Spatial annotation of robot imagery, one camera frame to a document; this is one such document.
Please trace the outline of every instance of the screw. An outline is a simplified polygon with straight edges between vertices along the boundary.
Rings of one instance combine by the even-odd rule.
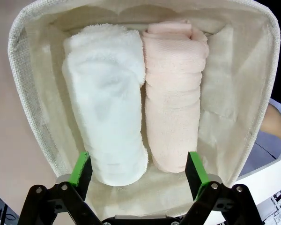
[[[67,190],[67,185],[64,184],[63,186],[61,186],[61,189],[62,189],[63,191]]]
[[[238,187],[236,188],[236,190],[237,190],[238,192],[242,192],[242,191],[243,191],[243,188],[242,188],[241,186],[238,186]]]
[[[37,189],[37,193],[39,194],[39,193],[41,193],[42,192],[42,189],[39,187],[38,189]]]
[[[216,183],[213,183],[213,184],[211,185],[211,187],[212,187],[213,189],[217,189],[217,188],[218,188],[218,185],[217,185]]]

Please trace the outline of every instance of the towel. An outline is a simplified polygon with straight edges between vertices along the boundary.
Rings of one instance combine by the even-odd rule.
[[[94,176],[110,186],[136,182],[148,164],[141,137],[145,65],[139,32],[93,25],[65,40],[64,49],[62,72]]]
[[[196,151],[200,83],[209,53],[207,37],[188,21],[162,22],[143,33],[146,65],[146,124],[154,164],[184,171]]]

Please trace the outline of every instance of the peach rolled towel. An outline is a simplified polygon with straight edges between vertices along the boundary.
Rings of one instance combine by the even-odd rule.
[[[200,83],[209,54],[207,37],[187,21],[150,24],[143,33],[146,124],[154,164],[184,171],[197,150]]]

